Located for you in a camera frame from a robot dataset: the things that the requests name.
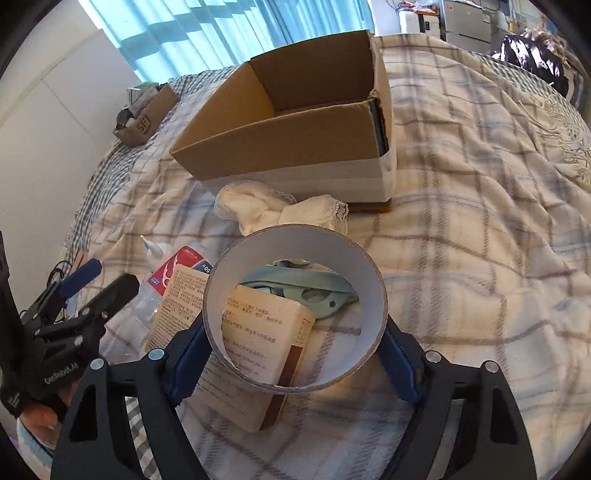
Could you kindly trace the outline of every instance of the blanket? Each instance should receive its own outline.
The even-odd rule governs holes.
[[[192,93],[207,88],[211,83],[219,83],[220,79],[226,79],[235,67],[221,70],[207,70],[197,75],[183,75],[168,81],[170,87],[176,92],[179,102]],[[173,107],[162,120],[158,129],[164,128],[168,120],[174,116],[176,107]],[[148,140],[147,145],[140,147],[128,147],[121,140],[113,140],[113,145],[99,162],[92,178],[88,182],[88,190],[74,216],[72,229],[66,238],[60,259],[73,262],[80,250],[88,251],[90,245],[90,229],[104,212],[105,208],[121,188],[129,181],[129,170],[135,160],[146,148],[160,136],[155,134]]]
[[[559,99],[524,93],[447,43],[377,41],[392,96],[394,208],[351,214],[349,237],[380,268],[403,331],[452,362],[501,366],[538,477],[551,478],[591,419],[591,196],[583,173],[557,167],[588,168],[591,134],[556,113]],[[198,239],[217,252],[239,238],[235,224],[213,214],[213,195],[168,153],[215,86],[179,104],[94,224],[90,255],[103,273],[81,302],[121,272],[146,277],[140,234],[175,246]],[[111,363],[141,354],[144,331],[128,312],[107,325],[101,348]],[[335,319],[313,335],[309,380],[339,336],[355,331]],[[145,474],[158,478],[135,399],[128,411]],[[247,433],[195,398],[178,413],[212,479],[371,480],[411,409],[373,356],[330,388],[290,396],[280,422],[263,432]],[[432,473],[440,478],[441,465]]]

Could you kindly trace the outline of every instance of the masking tape roll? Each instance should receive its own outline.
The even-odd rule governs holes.
[[[262,265],[286,258],[305,258],[341,275],[359,296],[361,334],[340,362],[322,368],[314,383],[280,387],[261,383],[238,370],[222,339],[222,313],[234,289]],[[302,394],[326,388],[358,370],[376,351],[388,317],[384,280],[371,257],[343,235],[311,225],[278,225],[244,237],[230,247],[215,265],[203,296],[203,323],[213,351],[234,374],[271,393]]]

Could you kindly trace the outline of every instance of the small cardboard box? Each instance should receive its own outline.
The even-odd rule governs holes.
[[[141,111],[133,125],[119,130],[115,129],[113,130],[113,134],[128,147],[145,145],[152,135],[156,133],[164,117],[177,102],[177,94],[166,83]]]
[[[372,36],[295,43],[238,67],[197,112],[171,155],[213,193],[259,180],[298,200],[387,202],[396,158],[391,102]]]

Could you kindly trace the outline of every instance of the blue curtain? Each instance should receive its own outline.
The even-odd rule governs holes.
[[[374,29],[367,0],[79,0],[142,80],[238,65],[307,38]]]

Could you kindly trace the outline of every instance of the white cloth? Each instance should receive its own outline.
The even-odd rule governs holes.
[[[349,208],[330,195],[296,203],[288,193],[259,181],[245,181],[230,183],[220,190],[215,213],[222,219],[238,221],[240,233],[244,236],[286,223],[316,225],[346,235]]]

